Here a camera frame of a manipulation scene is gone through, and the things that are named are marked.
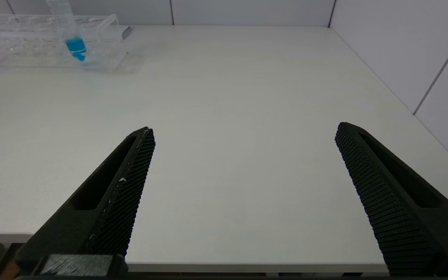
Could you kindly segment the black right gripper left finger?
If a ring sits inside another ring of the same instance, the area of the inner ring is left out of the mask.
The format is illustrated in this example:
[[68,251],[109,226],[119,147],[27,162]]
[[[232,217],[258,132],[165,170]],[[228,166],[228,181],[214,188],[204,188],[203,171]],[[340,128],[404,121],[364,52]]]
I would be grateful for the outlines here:
[[20,271],[51,254],[126,256],[155,147],[153,129],[130,133],[20,248]]

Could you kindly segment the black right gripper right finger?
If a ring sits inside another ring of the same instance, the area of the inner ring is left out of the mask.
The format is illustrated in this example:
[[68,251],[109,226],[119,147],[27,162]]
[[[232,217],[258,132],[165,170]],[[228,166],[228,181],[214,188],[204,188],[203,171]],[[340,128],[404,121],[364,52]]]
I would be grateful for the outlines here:
[[359,126],[335,142],[391,275],[448,275],[448,199]]

